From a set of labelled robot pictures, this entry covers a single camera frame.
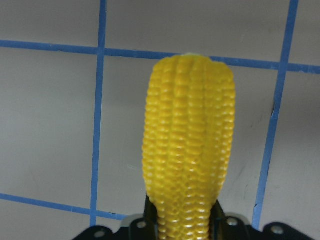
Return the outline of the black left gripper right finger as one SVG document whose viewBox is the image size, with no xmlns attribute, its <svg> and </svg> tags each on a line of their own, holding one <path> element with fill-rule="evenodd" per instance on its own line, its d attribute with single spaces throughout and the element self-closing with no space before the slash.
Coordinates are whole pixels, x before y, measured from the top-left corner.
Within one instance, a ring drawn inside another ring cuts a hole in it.
<svg viewBox="0 0 320 240">
<path fill-rule="evenodd" d="M 225 216 L 225 212 L 217 200 L 210 211 L 210 225 L 218 224 Z"/>
</svg>

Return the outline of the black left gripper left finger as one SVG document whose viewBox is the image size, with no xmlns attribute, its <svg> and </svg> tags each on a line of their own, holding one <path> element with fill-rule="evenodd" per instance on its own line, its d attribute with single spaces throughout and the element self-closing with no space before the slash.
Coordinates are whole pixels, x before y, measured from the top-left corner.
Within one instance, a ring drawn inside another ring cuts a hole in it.
<svg viewBox="0 0 320 240">
<path fill-rule="evenodd" d="M 145 197 L 145 204 L 144 204 L 144 212 L 143 217 L 152 222 L 154 225 L 158 224 L 158 212 L 155 205 L 151 202 L 148 195 Z"/>
</svg>

